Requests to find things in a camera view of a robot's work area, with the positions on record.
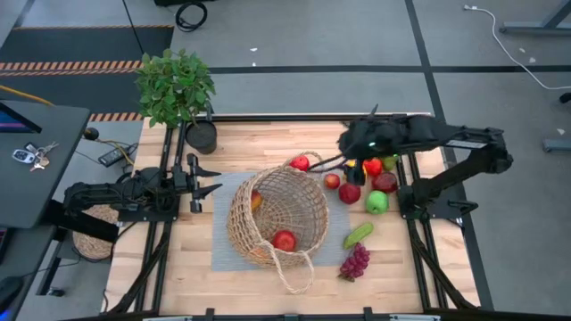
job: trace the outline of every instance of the plant pot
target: plant pot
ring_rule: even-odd
[[[197,120],[195,124],[186,127],[186,142],[201,154],[209,154],[216,151],[216,137],[218,133],[214,123],[208,120]]]

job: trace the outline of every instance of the wooden table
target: wooden table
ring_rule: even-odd
[[[194,152],[204,169],[219,172],[258,171],[280,165],[285,159],[302,151],[314,151],[324,158],[339,153],[337,138],[344,131],[336,121],[259,121],[218,123],[218,149],[211,155],[200,155],[188,144],[184,154]],[[136,168],[156,167],[161,159],[165,127],[149,128],[145,120]],[[178,134],[173,135],[170,164],[174,161]],[[444,170],[441,151],[417,154],[422,177],[431,177]],[[211,179],[203,183],[211,184]],[[213,272],[212,197],[203,201],[203,213],[192,214],[189,196],[183,196],[178,221],[172,227],[167,270],[162,293],[161,315],[204,315],[215,308],[217,315],[260,314],[356,314],[363,307],[375,313],[420,312],[418,285],[406,222],[401,218],[396,196],[391,195],[389,212],[371,216],[364,202],[350,207],[351,226],[366,221],[375,224],[375,231],[365,241],[371,251],[371,263],[356,283],[339,280],[339,267],[316,267],[315,283],[303,295],[291,295],[280,283],[274,269]],[[107,284],[110,307],[131,286],[139,273],[148,225],[139,223],[118,241]],[[467,300],[478,304],[476,286],[468,262],[467,250],[460,229],[446,220],[432,221],[434,241],[443,271]],[[433,278],[426,270],[426,279],[433,306],[436,303]],[[292,269],[287,276],[300,284],[305,270]],[[154,277],[147,285],[145,308],[151,306]]]

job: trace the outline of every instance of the hazard stripe tape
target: hazard stripe tape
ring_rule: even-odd
[[[108,61],[108,62],[0,62],[0,71],[30,70],[110,70],[137,69],[143,67],[141,61]]]
[[[174,28],[172,25],[139,25],[135,28]],[[121,29],[131,28],[130,25],[113,25],[113,26],[53,26],[53,27],[16,27],[12,30],[35,30],[35,29]]]
[[[92,113],[89,121],[139,121],[143,115],[138,112],[106,112]]]
[[[0,77],[14,77],[14,76],[64,76],[64,75],[98,75],[98,74],[118,74],[118,73],[133,73],[137,70],[122,69],[122,70],[72,70],[72,71],[20,71],[20,72],[2,72]]]

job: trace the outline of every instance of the gray cloth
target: gray cloth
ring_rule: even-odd
[[[232,199],[238,186],[255,173],[224,173],[215,177],[215,184],[222,187],[214,194],[212,219],[212,271],[245,271],[260,268],[244,259],[228,240],[226,222]],[[351,233],[348,206],[339,201],[337,191],[325,190],[329,208],[329,230],[321,247],[313,256],[315,266],[341,266],[347,253],[343,250],[343,240]]]

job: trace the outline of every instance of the green plant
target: green plant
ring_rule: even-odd
[[[192,121],[210,106],[210,94],[215,95],[214,82],[208,66],[196,53],[186,55],[185,49],[174,53],[166,49],[162,58],[143,54],[143,68],[137,70],[135,82],[141,92],[141,114],[156,123],[175,128],[181,120]]]

